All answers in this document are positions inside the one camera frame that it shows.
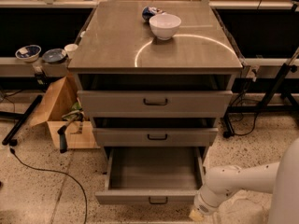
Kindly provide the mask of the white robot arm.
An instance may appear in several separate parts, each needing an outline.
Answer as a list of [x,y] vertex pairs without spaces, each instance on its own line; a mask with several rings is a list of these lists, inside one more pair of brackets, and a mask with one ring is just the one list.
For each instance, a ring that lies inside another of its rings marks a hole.
[[272,194],[268,224],[299,224],[299,139],[279,162],[246,169],[233,165],[209,169],[194,196],[194,209],[212,215],[242,189]]

